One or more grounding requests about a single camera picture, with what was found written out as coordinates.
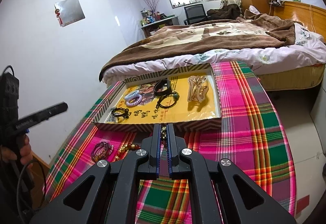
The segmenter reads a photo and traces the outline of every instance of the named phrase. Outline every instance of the metal screw cap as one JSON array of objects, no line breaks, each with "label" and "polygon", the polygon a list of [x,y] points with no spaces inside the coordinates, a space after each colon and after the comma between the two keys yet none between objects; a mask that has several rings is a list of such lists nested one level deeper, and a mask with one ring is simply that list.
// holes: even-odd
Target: metal screw cap
[{"label": "metal screw cap", "polygon": [[190,155],[190,154],[192,154],[192,150],[191,149],[183,149],[181,152],[184,155]]},{"label": "metal screw cap", "polygon": [[139,150],[136,151],[136,154],[138,156],[144,156],[144,155],[146,155],[146,152],[147,152],[146,150],[139,149]]},{"label": "metal screw cap", "polygon": [[221,160],[221,164],[225,167],[228,167],[231,165],[231,161],[229,159],[223,159]]},{"label": "metal screw cap", "polygon": [[98,167],[105,167],[108,165],[108,162],[106,160],[100,160],[97,162]]}]

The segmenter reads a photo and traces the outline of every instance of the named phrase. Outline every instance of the box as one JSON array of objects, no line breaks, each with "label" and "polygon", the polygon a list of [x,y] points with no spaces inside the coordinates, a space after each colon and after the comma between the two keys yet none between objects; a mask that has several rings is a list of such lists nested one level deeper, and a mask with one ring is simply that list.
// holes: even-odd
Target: box
[{"label": "box", "polygon": [[[189,90],[188,77],[206,75],[209,82],[207,103],[198,105],[187,102]],[[156,109],[158,98],[154,97],[154,84],[161,79],[169,78],[171,86],[180,94],[175,106],[169,109]],[[143,95],[143,101],[136,107],[126,107],[124,96],[130,91],[150,91]],[[118,83],[111,91],[108,100],[94,118],[94,124],[100,130],[107,131],[139,131],[152,132],[154,124],[173,123],[175,130],[181,132],[216,130],[221,128],[221,108],[219,90],[216,86],[214,71],[209,63],[189,65],[155,73],[147,73],[131,77]],[[129,119],[113,122],[111,115],[113,107],[128,108],[131,111]]]}]

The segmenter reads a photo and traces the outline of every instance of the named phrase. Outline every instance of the jewelry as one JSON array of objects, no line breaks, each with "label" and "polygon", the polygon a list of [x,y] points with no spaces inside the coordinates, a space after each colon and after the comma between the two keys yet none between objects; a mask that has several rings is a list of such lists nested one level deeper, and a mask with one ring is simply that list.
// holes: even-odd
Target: jewelry
[{"label": "jewelry", "polygon": [[207,76],[190,76],[188,78],[189,91],[187,101],[203,102],[208,92]]},{"label": "jewelry", "polygon": [[141,96],[141,94],[139,94],[139,90],[136,90],[136,91],[133,91],[133,92],[127,94],[124,97],[124,99],[126,101],[126,106],[133,107],[133,106],[137,106],[141,103],[142,96]]},{"label": "jewelry", "polygon": [[[172,96],[172,97],[174,98],[174,102],[173,102],[173,104],[172,104],[172,105],[169,105],[169,106],[164,106],[164,105],[162,105],[161,102],[162,102],[165,98],[168,98],[168,97],[170,97],[170,96]],[[162,95],[162,96],[159,98],[159,100],[158,100],[158,102],[157,102],[157,104],[156,104],[156,109],[159,109],[160,107],[161,107],[161,108],[164,108],[164,109],[168,109],[168,108],[170,108],[170,107],[173,107],[173,106],[175,106],[175,104],[177,103],[177,101],[179,100],[179,98],[180,98],[180,95],[179,95],[176,91],[173,91],[172,93],[167,94],[167,95]]]},{"label": "jewelry", "polygon": [[139,90],[135,90],[135,91],[133,91],[133,92],[127,94],[127,95],[124,97],[124,99],[125,99],[125,100],[131,100],[130,98],[132,98],[132,96],[134,96],[134,95],[136,95],[136,94],[139,94]]},{"label": "jewelry", "polygon": [[128,150],[138,150],[140,149],[141,147],[139,147],[138,145],[136,144],[125,144],[123,145],[117,152],[117,155],[115,156],[115,160],[118,161],[121,159],[121,156],[127,152]]},{"label": "jewelry", "polygon": [[117,119],[117,123],[119,121],[119,117],[124,117],[124,118],[129,118],[129,116],[131,115],[131,112],[129,113],[129,109],[128,108],[122,108],[122,107],[113,107],[111,108],[111,113],[112,116],[114,116]]},{"label": "jewelry", "polygon": [[[166,86],[166,89],[159,92],[160,89],[162,89],[164,86]],[[155,84],[154,86],[154,95],[155,96],[162,96],[172,93],[172,87],[171,87],[171,81],[169,79],[163,79]]]},{"label": "jewelry", "polygon": [[165,147],[165,149],[167,149],[167,142],[166,142],[166,127],[162,127],[161,128],[161,142],[163,144],[163,146]]},{"label": "jewelry", "polygon": [[113,145],[107,142],[97,143],[91,152],[91,158],[93,162],[98,162],[99,160],[105,159],[110,156],[113,152]]}]

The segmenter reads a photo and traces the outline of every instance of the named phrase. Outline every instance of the plaid tablecloth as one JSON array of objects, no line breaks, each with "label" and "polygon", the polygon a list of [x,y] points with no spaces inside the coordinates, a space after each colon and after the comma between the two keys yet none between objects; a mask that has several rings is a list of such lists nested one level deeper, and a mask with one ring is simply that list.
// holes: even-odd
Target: plaid tablecloth
[{"label": "plaid tablecloth", "polygon": [[[212,65],[220,92],[222,129],[185,134],[189,148],[205,158],[227,157],[249,175],[292,215],[296,206],[294,164],[284,128],[257,78],[245,63]],[[115,146],[133,142],[136,133],[99,131],[92,119],[110,91],[95,103],[70,134],[47,177],[47,199],[52,200],[94,163],[90,153],[95,144],[108,140]],[[161,160],[166,159],[162,152]],[[160,179],[141,181],[136,223],[191,223],[186,180],[170,180],[161,165]]]}]

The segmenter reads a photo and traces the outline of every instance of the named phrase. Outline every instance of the gold hair clip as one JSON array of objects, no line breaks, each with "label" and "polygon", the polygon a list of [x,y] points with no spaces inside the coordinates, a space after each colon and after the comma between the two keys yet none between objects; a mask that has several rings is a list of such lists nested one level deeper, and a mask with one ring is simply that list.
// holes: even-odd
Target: gold hair clip
[{"label": "gold hair clip", "polygon": [[188,102],[198,101],[203,102],[208,92],[208,79],[207,76],[190,76],[188,78],[189,92]]}]

